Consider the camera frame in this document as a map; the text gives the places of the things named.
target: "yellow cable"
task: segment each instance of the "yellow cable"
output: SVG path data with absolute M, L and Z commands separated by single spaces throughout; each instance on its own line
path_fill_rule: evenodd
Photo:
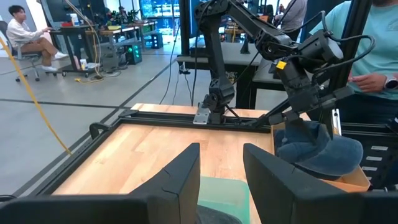
M 47 125 L 47 127 L 49 127 L 49 130 L 52 132 L 52 134 L 55 136 L 55 138 L 57 139 L 57 141 L 61 144 L 61 146 L 63 147 L 63 149 L 65 150 L 65 152 L 67 152 L 69 155 L 71 155 L 72 153 L 70 152 L 70 150 L 67 148 L 67 146 L 62 142 L 62 140 L 60 139 L 60 137 L 58 136 L 58 134 L 56 134 L 56 132 L 54 131 L 54 129 L 51 127 L 51 124 L 49 123 L 48 119 L 46 118 L 46 116 L 44 115 L 43 109 L 42 107 L 39 105 L 39 103 L 36 100 L 35 95 L 33 94 L 32 89 L 30 88 L 28 82 L 25 79 L 24 74 L 22 74 L 21 70 L 18 67 L 17 62 L 15 61 L 14 57 L 11 54 L 10 49 L 8 48 L 8 46 L 4 43 L 4 41 L 2 40 L 2 38 L 0 38 L 0 43 L 3 47 L 4 50 L 6 50 L 8 57 L 10 58 L 12 64 L 14 65 L 15 69 L 18 72 L 19 78 L 22 80 L 22 82 L 24 83 L 26 90 L 28 92 L 28 94 L 30 95 L 30 97 L 32 98 L 33 102 L 35 103 L 36 108 L 38 109 L 40 115 L 42 116 L 45 124 Z
M 100 39 L 100 38 L 98 37 L 97 32 L 95 31 L 95 29 L 94 29 L 94 27 L 91 25 L 91 23 L 88 21 L 88 19 L 86 19 L 86 17 L 85 17 L 85 16 L 84 16 L 84 15 L 83 15 L 83 14 L 82 14 L 82 13 L 81 13 L 69 0 L 66 0 L 65 2 L 72 8 L 72 10 L 73 10 L 76 14 L 78 14 L 78 15 L 89 25 L 89 27 L 90 27 L 90 29 L 91 29 L 91 32 L 94 34 L 94 35 L 93 35 L 93 45 L 94 45 L 94 51 L 95 51 L 95 60 L 94 60 L 94 63 L 97 64 L 97 58 L 98 58 L 98 59 L 99 59 L 98 64 L 100 64 L 100 63 L 101 63 L 101 56 L 98 57 L 97 46 L 96 46 L 96 41 L 95 41 L 95 37 L 97 37 L 98 40 Z M 104 80 L 104 77 L 100 74 L 100 67 L 99 67 L 99 66 L 98 66 L 98 67 L 95 66 L 94 70 L 95 70 L 95 73 L 96 73 L 99 77 L 101 77 L 101 79 L 99 79 L 99 80 L 90 80 L 90 81 L 84 82 L 84 81 L 82 81 L 80 78 L 76 78 L 75 81 L 78 82 L 78 83 L 81 83 L 81 84 L 90 84 L 90 83 L 94 83 L 94 82 L 103 81 L 103 80 Z

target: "blue cap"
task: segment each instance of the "blue cap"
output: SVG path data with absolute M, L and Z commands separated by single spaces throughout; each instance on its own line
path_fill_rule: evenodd
M 322 179 L 337 179 L 357 168 L 363 156 L 359 141 L 339 135 L 331 140 L 319 122 L 304 123 L 316 139 L 316 145 L 302 128 L 286 123 L 285 129 L 274 133 L 277 157 Z

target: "wristwatch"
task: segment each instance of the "wristwatch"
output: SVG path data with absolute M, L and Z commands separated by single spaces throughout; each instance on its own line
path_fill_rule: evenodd
M 386 80 L 384 84 L 384 88 L 387 90 L 395 90 L 398 88 L 398 80 L 397 78 L 390 78 Z

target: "glass wall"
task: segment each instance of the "glass wall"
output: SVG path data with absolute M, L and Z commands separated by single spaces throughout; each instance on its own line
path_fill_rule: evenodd
M 145 17 L 172 17 L 174 4 L 174 16 L 180 16 L 178 0 L 141 0 L 142 14 Z
M 142 15 L 157 21 L 156 29 L 164 39 L 176 35 L 180 25 L 180 6 L 178 0 L 140 0 Z
M 111 11 L 119 11 L 119 0 L 105 0 L 105 6 Z

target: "hand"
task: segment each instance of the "hand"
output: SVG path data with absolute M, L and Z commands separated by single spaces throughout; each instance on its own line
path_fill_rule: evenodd
M 368 74 L 351 78 L 364 93 L 379 93 L 383 91 L 387 77 L 381 74 Z
M 46 27 L 46 28 L 43 29 L 43 32 L 49 32 L 49 31 L 51 31 L 51 30 L 53 30 L 53 28 L 51 28 L 51 27 Z

